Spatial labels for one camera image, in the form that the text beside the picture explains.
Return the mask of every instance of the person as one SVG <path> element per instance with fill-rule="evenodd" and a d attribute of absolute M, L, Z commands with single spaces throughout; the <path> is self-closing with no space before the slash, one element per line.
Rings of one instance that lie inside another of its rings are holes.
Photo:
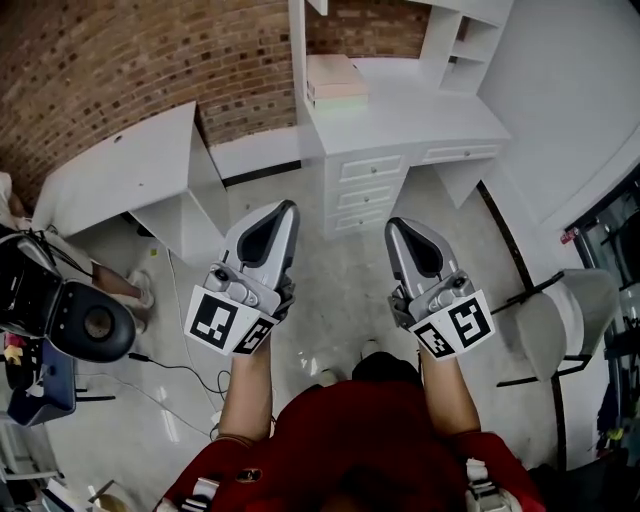
<path fill-rule="evenodd" d="M 31 218 L 20 198 L 12 190 L 11 176 L 4 172 L 0 172 L 0 225 L 7 228 L 4 230 L 7 233 L 31 229 Z M 136 331 L 139 334 L 144 332 L 146 323 L 140 317 L 144 317 L 145 314 L 139 313 L 149 310 L 155 302 L 151 280 L 144 271 L 134 270 L 129 278 L 125 279 L 66 242 L 53 227 L 44 231 L 44 237 L 50 245 L 75 262 L 75 266 L 69 265 L 54 251 L 56 266 L 62 277 L 92 284 L 122 302 L 134 313 Z"/>
<path fill-rule="evenodd" d="M 272 436 L 270 339 L 253 355 L 234 357 L 218 437 L 156 511 L 197 510 L 189 503 L 199 499 L 199 478 L 219 483 L 214 512 L 487 510 L 468 503 L 468 464 L 488 471 L 510 510 L 545 510 L 504 442 L 481 431 L 456 359 L 436 361 L 422 349 L 421 379 L 375 341 L 362 356 L 352 380 L 314 386 L 291 401 Z M 323 372 L 322 380 L 331 377 Z"/>

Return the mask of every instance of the brick wall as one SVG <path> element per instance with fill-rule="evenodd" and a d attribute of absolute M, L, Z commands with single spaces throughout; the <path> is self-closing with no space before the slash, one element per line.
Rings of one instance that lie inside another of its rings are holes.
<path fill-rule="evenodd" d="M 295 122 L 287 0 L 0 2 L 0 171 L 34 204 L 95 143 L 197 100 L 207 144 Z"/>
<path fill-rule="evenodd" d="M 417 58 L 430 12 L 406 0 L 330 0 L 321 16 L 307 4 L 307 52 Z"/>

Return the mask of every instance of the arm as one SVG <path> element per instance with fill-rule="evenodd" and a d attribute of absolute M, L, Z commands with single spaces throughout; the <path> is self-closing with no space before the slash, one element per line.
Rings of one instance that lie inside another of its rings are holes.
<path fill-rule="evenodd" d="M 260 441 L 271 432 L 271 337 L 251 355 L 234 357 L 222 408 L 221 435 Z"/>
<path fill-rule="evenodd" d="M 469 394 L 458 361 L 436 361 L 420 349 L 424 394 L 436 434 L 451 437 L 480 430 L 478 411 Z"/>

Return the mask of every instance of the shelf compartment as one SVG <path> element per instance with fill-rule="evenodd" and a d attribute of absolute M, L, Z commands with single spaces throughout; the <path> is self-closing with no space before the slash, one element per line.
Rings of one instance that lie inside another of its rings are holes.
<path fill-rule="evenodd" d="M 451 57 L 440 89 L 475 94 L 482 83 L 488 63 L 462 57 Z"/>
<path fill-rule="evenodd" d="M 452 55 L 488 62 L 500 40 L 501 29 L 483 21 L 462 17 Z"/>

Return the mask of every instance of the chair leg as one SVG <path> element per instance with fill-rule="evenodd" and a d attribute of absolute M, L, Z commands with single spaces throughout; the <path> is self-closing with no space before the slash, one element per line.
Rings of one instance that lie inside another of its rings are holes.
<path fill-rule="evenodd" d="M 537 377 L 527 377 L 526 379 L 516 379 L 516 380 L 505 380 L 502 382 L 498 382 L 496 387 L 498 388 L 506 388 L 509 386 L 517 386 L 519 384 L 528 384 L 529 382 L 538 382 Z"/>
<path fill-rule="evenodd" d="M 541 291 L 543 291 L 546 288 L 549 288 L 549 286 L 557 283 L 563 277 L 564 277 L 564 272 L 562 272 L 562 271 L 558 272 L 552 278 L 547 279 L 546 281 L 540 283 L 537 286 L 534 286 L 530 290 L 525 290 L 521 294 L 516 295 L 515 297 L 511 297 L 511 298 L 507 299 L 507 302 L 503 306 L 500 306 L 499 308 L 494 309 L 493 311 L 491 311 L 491 314 L 495 315 L 496 313 L 500 313 L 500 311 L 504 311 L 505 309 L 510 308 L 514 304 L 519 304 L 519 303 L 522 304 L 523 302 L 526 302 L 526 300 L 529 297 L 535 295 L 536 293 L 540 293 Z"/>
<path fill-rule="evenodd" d="M 108 400 L 115 400 L 113 395 L 106 396 L 77 396 L 76 402 L 106 402 Z"/>

